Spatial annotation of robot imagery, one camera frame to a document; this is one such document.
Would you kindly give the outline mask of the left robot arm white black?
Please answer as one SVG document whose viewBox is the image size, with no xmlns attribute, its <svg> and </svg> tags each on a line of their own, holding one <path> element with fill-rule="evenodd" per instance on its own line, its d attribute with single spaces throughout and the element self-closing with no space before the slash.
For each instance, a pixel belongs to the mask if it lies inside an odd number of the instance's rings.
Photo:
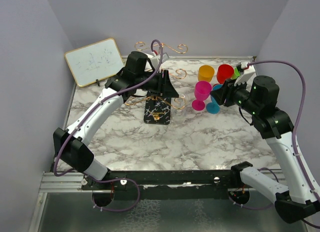
<svg viewBox="0 0 320 232">
<path fill-rule="evenodd" d="M 95 159 L 88 146 L 107 118 L 137 90 L 163 98 L 179 96 L 170 81 L 168 70 L 160 69 L 168 58 L 166 53 L 148 57 L 140 51 L 131 52 L 125 66 L 107 80 L 88 110 L 68 128 L 54 131 L 55 164 L 62 160 L 77 172 L 92 177 L 97 188 L 106 189 L 111 182 L 107 174 L 109 169 Z"/>
</svg>

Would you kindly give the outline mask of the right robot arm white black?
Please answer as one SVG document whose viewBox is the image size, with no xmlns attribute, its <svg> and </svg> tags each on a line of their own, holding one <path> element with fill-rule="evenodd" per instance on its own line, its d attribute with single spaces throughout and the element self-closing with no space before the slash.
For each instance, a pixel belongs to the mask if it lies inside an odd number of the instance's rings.
<svg viewBox="0 0 320 232">
<path fill-rule="evenodd" d="M 300 151 L 294 151 L 299 146 L 293 143 L 294 125 L 289 115 L 276 106 L 279 90 L 273 78 L 257 76 L 250 90 L 246 83 L 227 79 L 210 95 L 220 106 L 237 105 L 251 115 L 251 124 L 275 154 L 287 184 L 274 181 L 247 161 L 231 167 L 230 183 L 236 188 L 248 185 L 256 189 L 274 204 L 283 221 L 292 224 L 319 212 L 320 202 L 315 195 L 319 186 L 314 180 L 308 185 L 300 168 L 299 163 L 305 159 Z"/>
</svg>

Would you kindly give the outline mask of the blue wine glass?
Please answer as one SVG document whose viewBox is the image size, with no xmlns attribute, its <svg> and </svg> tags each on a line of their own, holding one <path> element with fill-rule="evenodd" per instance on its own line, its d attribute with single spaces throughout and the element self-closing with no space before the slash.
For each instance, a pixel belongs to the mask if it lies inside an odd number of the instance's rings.
<svg viewBox="0 0 320 232">
<path fill-rule="evenodd" d="M 222 84 L 215 84 L 212 87 L 212 91 L 218 90 L 222 86 L 223 86 Z M 218 114 L 220 112 L 220 106 L 212 96 L 210 98 L 211 98 L 211 102 L 206 105 L 206 110 L 210 114 Z"/>
</svg>

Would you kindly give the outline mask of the magenta wine glass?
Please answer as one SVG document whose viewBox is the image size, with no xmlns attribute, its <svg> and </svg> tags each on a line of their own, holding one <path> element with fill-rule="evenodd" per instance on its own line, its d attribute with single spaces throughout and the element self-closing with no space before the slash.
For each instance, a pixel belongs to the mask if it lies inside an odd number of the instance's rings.
<svg viewBox="0 0 320 232">
<path fill-rule="evenodd" d="M 196 111 L 202 111 L 205 108 L 205 100 L 209 97 L 212 86 L 207 81 L 198 81 L 194 88 L 195 100 L 191 103 L 191 106 Z"/>
</svg>

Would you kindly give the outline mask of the orange wine glass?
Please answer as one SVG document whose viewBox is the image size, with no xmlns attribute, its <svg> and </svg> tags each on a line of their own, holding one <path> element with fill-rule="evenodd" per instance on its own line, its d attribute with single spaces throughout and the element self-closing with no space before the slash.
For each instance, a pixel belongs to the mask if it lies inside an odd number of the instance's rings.
<svg viewBox="0 0 320 232">
<path fill-rule="evenodd" d="M 211 82 L 215 74 L 215 69 L 210 65 L 202 65 L 198 69 L 198 81 Z"/>
</svg>

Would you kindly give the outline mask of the clear wine glass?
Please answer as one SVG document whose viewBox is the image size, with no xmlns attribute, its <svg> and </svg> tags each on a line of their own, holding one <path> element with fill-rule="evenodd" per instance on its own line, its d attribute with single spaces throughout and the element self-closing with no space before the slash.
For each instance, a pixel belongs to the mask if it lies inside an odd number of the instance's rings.
<svg viewBox="0 0 320 232">
<path fill-rule="evenodd" d="M 180 94 L 178 98 L 171 101 L 172 107 L 172 121 L 175 124 L 182 124 L 185 121 L 187 98 L 184 94 Z"/>
</svg>

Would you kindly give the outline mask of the green wine glass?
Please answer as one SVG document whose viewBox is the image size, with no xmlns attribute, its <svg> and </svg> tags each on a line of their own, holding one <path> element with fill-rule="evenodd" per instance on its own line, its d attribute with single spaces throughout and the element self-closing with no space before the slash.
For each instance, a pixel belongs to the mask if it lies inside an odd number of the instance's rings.
<svg viewBox="0 0 320 232">
<path fill-rule="evenodd" d="M 241 74 L 240 74 L 240 72 L 238 71 L 238 68 L 235 67 L 235 68 L 234 68 L 233 75 L 231 76 L 231 79 L 232 79 L 232 80 L 235 80 L 235 79 L 237 79 L 240 75 L 241 75 Z"/>
</svg>

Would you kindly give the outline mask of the red wine glass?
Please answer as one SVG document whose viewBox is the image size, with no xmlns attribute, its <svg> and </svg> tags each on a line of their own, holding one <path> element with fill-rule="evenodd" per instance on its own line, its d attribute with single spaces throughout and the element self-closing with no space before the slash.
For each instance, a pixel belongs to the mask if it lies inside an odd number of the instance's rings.
<svg viewBox="0 0 320 232">
<path fill-rule="evenodd" d="M 228 64 L 222 64 L 218 67 L 216 79 L 220 84 L 223 84 L 227 79 L 230 79 L 234 74 L 234 68 Z"/>
</svg>

